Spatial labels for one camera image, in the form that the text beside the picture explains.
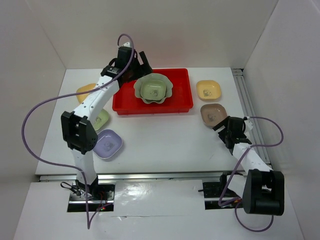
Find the brown square plate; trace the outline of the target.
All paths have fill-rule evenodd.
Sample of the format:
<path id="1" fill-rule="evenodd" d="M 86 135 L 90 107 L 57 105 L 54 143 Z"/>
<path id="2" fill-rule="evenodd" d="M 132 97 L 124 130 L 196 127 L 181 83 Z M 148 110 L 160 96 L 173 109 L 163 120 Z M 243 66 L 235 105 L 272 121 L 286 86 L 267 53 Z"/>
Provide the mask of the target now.
<path id="1" fill-rule="evenodd" d="M 228 115 L 226 109 L 219 103 L 205 104 L 200 108 L 200 114 L 204 124 L 213 128 Z"/>

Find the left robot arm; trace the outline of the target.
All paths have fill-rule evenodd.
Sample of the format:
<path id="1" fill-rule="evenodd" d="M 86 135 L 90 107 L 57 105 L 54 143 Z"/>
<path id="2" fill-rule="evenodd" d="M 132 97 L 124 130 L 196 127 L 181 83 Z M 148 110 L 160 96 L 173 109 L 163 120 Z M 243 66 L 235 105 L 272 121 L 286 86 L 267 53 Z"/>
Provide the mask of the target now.
<path id="1" fill-rule="evenodd" d="M 67 143 L 80 169 L 76 185 L 88 200 L 99 193 L 98 176 L 94 168 L 93 149 L 98 135 L 93 124 L 108 100 L 125 84 L 152 73 L 152 68 L 143 51 L 121 46 L 114 58 L 101 72 L 100 78 L 84 101 L 71 112 L 63 112 L 61 126 L 63 140 Z"/>

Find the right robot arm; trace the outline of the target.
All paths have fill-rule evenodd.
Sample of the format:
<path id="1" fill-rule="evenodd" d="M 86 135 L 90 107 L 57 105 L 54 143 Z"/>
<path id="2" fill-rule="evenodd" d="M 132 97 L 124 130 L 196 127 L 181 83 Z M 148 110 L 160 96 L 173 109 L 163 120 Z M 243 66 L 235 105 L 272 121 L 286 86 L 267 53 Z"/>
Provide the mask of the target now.
<path id="1" fill-rule="evenodd" d="M 274 144 L 252 144 L 246 137 L 246 121 L 250 119 L 266 120 L 274 124 L 280 132 L 280 141 Z M 247 177 L 241 198 L 242 206 L 247 214 L 281 216 L 285 210 L 285 177 L 281 171 L 275 171 L 264 163 L 255 152 L 255 147 L 271 148 L 279 146 L 284 140 L 281 127 L 273 120 L 259 116 L 232 117 L 227 116 L 213 127 L 219 138 L 237 159 L 229 179 L 219 182 L 220 197 L 218 205 L 224 207 L 236 199 L 222 201 L 224 196 L 230 196 L 236 189 L 232 181 L 238 167 L 241 165 Z"/>

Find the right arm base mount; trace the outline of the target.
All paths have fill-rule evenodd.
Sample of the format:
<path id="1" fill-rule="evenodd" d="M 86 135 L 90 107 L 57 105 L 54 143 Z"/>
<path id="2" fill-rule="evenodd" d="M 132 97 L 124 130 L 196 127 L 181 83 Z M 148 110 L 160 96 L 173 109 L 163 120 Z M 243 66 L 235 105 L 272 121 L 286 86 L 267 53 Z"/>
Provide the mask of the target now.
<path id="1" fill-rule="evenodd" d="M 218 210 L 218 209 L 234 209 L 239 202 L 235 200 L 226 206 L 219 206 L 218 201 L 223 191 L 223 187 L 219 182 L 203 182 L 202 187 L 198 190 L 203 194 L 205 210 Z"/>

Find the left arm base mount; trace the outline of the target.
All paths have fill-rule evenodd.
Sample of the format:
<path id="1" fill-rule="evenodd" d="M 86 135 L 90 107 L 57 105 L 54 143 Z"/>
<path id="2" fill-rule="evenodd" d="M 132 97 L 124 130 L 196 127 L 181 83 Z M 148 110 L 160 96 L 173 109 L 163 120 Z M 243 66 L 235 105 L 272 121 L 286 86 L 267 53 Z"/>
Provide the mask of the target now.
<path id="1" fill-rule="evenodd" d="M 69 190 L 68 213 L 86 212 L 85 191 L 76 186 L 75 182 L 61 182 L 63 189 Z M 88 194 L 88 210 L 95 212 L 100 208 L 100 212 L 114 211 L 115 184 L 102 184 L 99 186 L 97 193 Z"/>

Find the large green scalloped bowl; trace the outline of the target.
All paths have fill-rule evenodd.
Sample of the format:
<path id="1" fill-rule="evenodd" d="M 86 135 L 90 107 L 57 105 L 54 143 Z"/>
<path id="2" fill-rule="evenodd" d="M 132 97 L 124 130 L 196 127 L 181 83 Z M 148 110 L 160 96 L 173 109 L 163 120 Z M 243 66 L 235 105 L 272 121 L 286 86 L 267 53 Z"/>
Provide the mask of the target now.
<path id="1" fill-rule="evenodd" d="M 166 85 L 166 94 L 165 97 L 161 100 L 147 100 L 144 99 L 141 96 L 141 87 L 142 87 L 142 83 L 144 83 L 147 80 L 160 80 L 163 81 Z M 141 99 L 145 104 L 151 104 L 151 103 L 156 103 L 156 104 L 162 104 L 164 103 L 164 101 L 167 98 L 172 97 L 173 95 L 173 83 L 168 79 L 168 77 L 166 77 L 163 74 L 160 73 L 151 73 L 148 74 L 146 76 L 143 76 L 141 78 L 139 78 L 133 85 L 134 88 L 134 95 L 136 98 Z"/>

